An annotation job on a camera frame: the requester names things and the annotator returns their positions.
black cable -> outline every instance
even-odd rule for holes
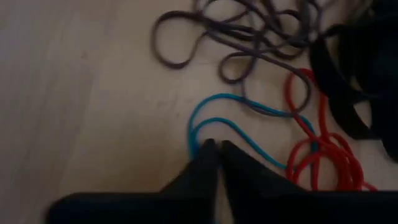
[[[173,68],[173,69],[181,69],[187,66],[190,61],[195,56],[195,52],[204,37],[210,37],[216,42],[221,44],[230,46],[236,50],[237,52],[231,53],[227,55],[223,60],[221,60],[218,66],[218,75],[220,78],[229,84],[238,84],[242,85],[242,96],[244,98],[247,97],[246,89],[244,86],[244,80],[252,74],[254,67],[256,66],[257,60],[262,59],[266,62],[273,63],[278,65],[294,74],[296,74],[301,80],[303,80],[306,86],[306,96],[301,105],[293,112],[287,113],[284,117],[291,117],[293,114],[297,114],[301,112],[307,105],[311,96],[311,86],[307,77],[300,72],[298,69],[293,66],[288,65],[281,60],[292,60],[300,56],[305,48],[310,45],[309,35],[312,32],[319,33],[320,19],[322,18],[322,7],[317,3],[316,0],[301,0],[299,1],[298,11],[292,9],[286,9],[283,11],[278,11],[272,0],[260,0],[261,6],[263,10],[267,12],[265,15],[260,8],[258,8],[253,0],[231,0],[237,3],[240,3],[244,6],[244,11],[237,14],[236,16],[230,17],[229,19],[223,21],[216,21],[209,17],[205,16],[206,10],[210,7],[212,3],[217,0],[207,0],[204,3],[202,8],[199,7],[200,0],[193,1],[193,11],[185,12],[185,11],[170,11],[161,15],[155,22],[152,35],[151,35],[151,48],[152,52],[155,55],[156,59],[162,63],[163,65]],[[311,24],[311,15],[310,15],[310,6],[314,7],[317,10],[317,16],[315,18],[315,22]],[[263,21],[262,27],[259,30],[256,30],[254,27],[253,18],[251,17],[255,14],[258,18]],[[299,29],[294,34],[287,34],[280,22],[280,16],[288,15],[292,16],[296,20],[299,21]],[[239,25],[236,22],[241,20],[244,17],[248,17],[249,26]],[[163,57],[157,46],[157,31],[160,25],[169,20],[169,19],[187,19],[189,21],[201,24],[205,28],[205,32],[197,38],[195,44],[190,52],[189,57],[186,61],[181,63],[172,62],[165,57]],[[273,32],[280,37],[282,40],[281,44],[273,44],[267,37],[266,34],[268,32]],[[232,37],[237,40],[235,42],[230,41],[230,39],[223,38],[220,34],[226,35],[228,37]],[[241,42],[250,42],[252,43],[252,47],[246,47]],[[292,54],[287,54],[281,51],[282,47],[291,46],[296,48],[296,51]],[[228,78],[224,73],[224,67],[229,59],[234,57],[250,57],[249,62],[244,69],[243,73],[240,74],[238,78],[232,79]],[[268,113],[266,111],[260,110],[258,108],[254,108],[249,103],[246,103],[252,110],[268,115],[275,116],[275,114]]]

blue cable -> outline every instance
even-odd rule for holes
[[[238,102],[243,102],[245,101],[245,103],[249,103],[250,105],[262,109],[266,112],[269,113],[273,113],[277,116],[282,116],[282,117],[286,117],[289,116],[289,113],[283,112],[283,111],[279,111],[279,110],[275,110],[272,108],[269,108],[267,106],[264,106],[260,103],[257,103],[255,101],[251,101],[248,99],[244,99],[242,96],[237,96],[237,95],[233,95],[233,94],[229,94],[229,93],[219,93],[219,94],[215,94],[213,96],[210,96],[208,98],[205,98],[204,100],[202,100],[193,110],[191,117],[189,118],[189,122],[188,122],[188,148],[189,148],[189,155],[190,158],[193,159],[195,157],[195,155],[197,154],[197,151],[200,147],[198,141],[197,141],[197,135],[199,130],[204,127],[204,125],[206,124],[210,124],[210,123],[215,123],[215,122],[220,122],[220,123],[224,123],[227,124],[230,128],[232,128],[233,130],[235,130],[258,154],[260,154],[265,160],[269,161],[271,164],[275,165],[276,167],[279,167],[281,169],[285,169],[286,165],[281,164],[280,162],[277,162],[275,159],[273,159],[270,155],[268,155],[266,152],[264,152],[242,129],[240,129],[235,123],[233,123],[232,121],[225,119],[225,118],[210,118],[210,119],[206,119],[204,121],[202,121],[201,123],[199,123],[196,127],[193,127],[193,120],[195,119],[196,115],[198,114],[198,112],[200,111],[200,109],[202,109],[207,103],[213,101],[213,100],[217,100],[217,99],[229,99],[229,100],[235,100]],[[308,126],[308,128],[311,130],[312,133],[315,133],[311,123],[303,116],[300,115],[301,120]],[[311,143],[311,151],[312,152],[316,152],[318,150],[318,144],[313,142]]]

floor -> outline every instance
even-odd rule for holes
[[[278,1],[279,7],[291,3]],[[222,4],[230,6],[221,1],[215,7],[231,11]],[[346,4],[338,1],[323,26],[341,21]],[[206,40],[193,62],[178,71],[151,55],[149,33],[157,17],[190,5],[187,0],[0,2],[0,223],[40,223],[50,202],[72,192],[156,191],[187,164],[185,131],[194,106],[206,96],[237,91],[216,76],[219,60],[232,52],[227,47]],[[161,30],[162,51],[182,60],[200,32],[184,21],[169,22]],[[292,64],[308,67],[305,55]],[[248,80],[249,95],[286,109],[281,91],[286,73],[261,62]],[[313,99],[303,112],[315,126],[316,108]],[[367,105],[358,110],[369,117]],[[212,103],[198,120],[209,116],[232,119],[281,162],[304,137],[294,121],[256,116],[229,101]],[[328,125],[343,134],[329,114]],[[210,137],[230,139],[269,165],[225,126],[207,126],[200,139]],[[347,139],[369,183],[398,189],[398,166],[379,141]],[[321,173],[320,187],[332,189],[336,177],[328,161]],[[300,183],[307,186],[308,175]],[[223,203],[221,208],[228,207]]]

red cable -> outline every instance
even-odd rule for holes
[[[309,79],[315,83],[313,73],[309,69],[301,68],[301,72],[306,74]],[[289,106],[289,110],[295,110],[295,105],[291,99],[291,86],[294,75],[291,74],[285,81],[284,95],[286,102]],[[326,157],[332,161],[337,169],[338,183],[336,190],[362,190],[363,187],[369,190],[377,190],[374,186],[366,183],[363,177],[363,171],[361,164],[354,157],[348,142],[336,133],[329,133],[326,127],[325,110],[326,110],[326,96],[320,93],[320,103],[318,109],[318,122],[320,127],[321,135],[317,137],[311,130],[305,125],[305,123],[296,114],[294,120],[300,125],[304,132],[308,135],[308,138],[299,141],[292,149],[289,160],[287,161],[286,177],[297,184],[299,181],[299,175],[311,164],[311,188],[312,190],[318,190],[318,176],[319,176],[319,165],[320,158]],[[334,139],[340,146],[337,146],[331,141]],[[305,156],[299,164],[294,168],[294,161],[296,155],[302,146],[316,142],[318,144],[318,151],[313,152]]]

light wood surface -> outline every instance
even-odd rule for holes
[[[276,2],[280,8],[292,4]],[[212,10],[216,16],[236,11],[236,4],[223,4],[229,2]],[[50,202],[72,192],[156,191],[187,164],[193,107],[206,96],[237,92],[216,75],[218,61],[233,50],[210,40],[186,69],[171,71],[153,59],[153,22],[190,5],[189,0],[0,1],[0,223],[40,223]],[[347,7],[336,3],[323,26],[345,18]],[[184,59],[200,32],[184,21],[165,24],[163,52]],[[308,67],[307,57],[292,64]],[[281,90],[286,73],[260,62],[248,79],[249,95],[286,109]],[[302,89],[297,83],[296,90]],[[365,117],[367,109],[359,106]],[[316,111],[315,95],[303,113],[315,126]],[[209,116],[232,119],[281,162],[305,136],[294,121],[258,116],[229,101],[210,104],[198,120]],[[342,133],[329,114],[328,125]],[[205,127],[200,139],[205,138],[230,139],[273,168],[225,126]],[[347,139],[368,182],[398,189],[398,166],[379,141]],[[320,186],[332,189],[333,168],[327,161],[322,167]],[[301,182],[307,186],[308,175]]]

